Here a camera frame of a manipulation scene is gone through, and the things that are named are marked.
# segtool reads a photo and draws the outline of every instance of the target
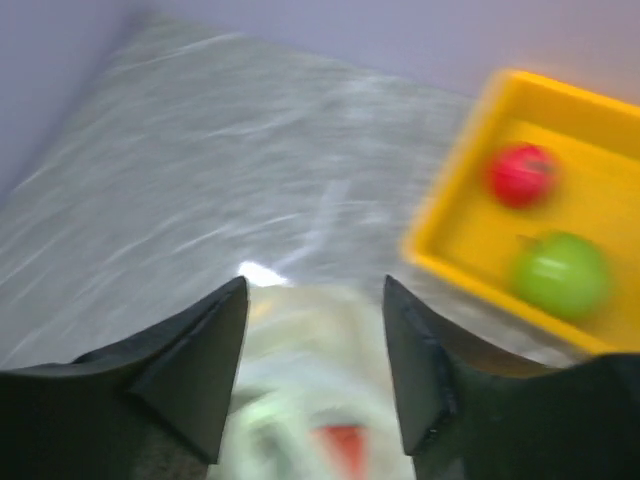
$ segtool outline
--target green ball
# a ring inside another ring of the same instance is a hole
[[[554,233],[516,262],[513,287],[524,301],[551,315],[578,319],[601,306],[611,278],[600,250],[582,237]]]

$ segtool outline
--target red ball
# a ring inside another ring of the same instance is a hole
[[[504,205],[528,207],[548,195],[556,181],[556,161],[536,145],[519,144],[499,152],[489,171],[493,193]]]

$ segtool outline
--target purple wall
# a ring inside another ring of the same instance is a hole
[[[128,0],[0,1],[0,196],[124,30]]]
[[[634,0],[146,2],[467,94],[516,66],[640,102]]]

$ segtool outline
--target table surface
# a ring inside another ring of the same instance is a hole
[[[0,212],[0,366],[68,361],[119,340],[243,262],[373,301],[396,274],[484,337],[566,361],[398,258],[470,104],[150,16]]]

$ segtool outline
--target red object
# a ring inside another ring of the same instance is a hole
[[[331,450],[343,465],[350,480],[365,480],[365,429],[359,426],[337,425],[318,429],[322,438],[331,445]]]
[[[496,155],[489,181],[493,193],[508,207],[528,207],[544,198],[556,181],[556,161],[536,145],[507,147]]]

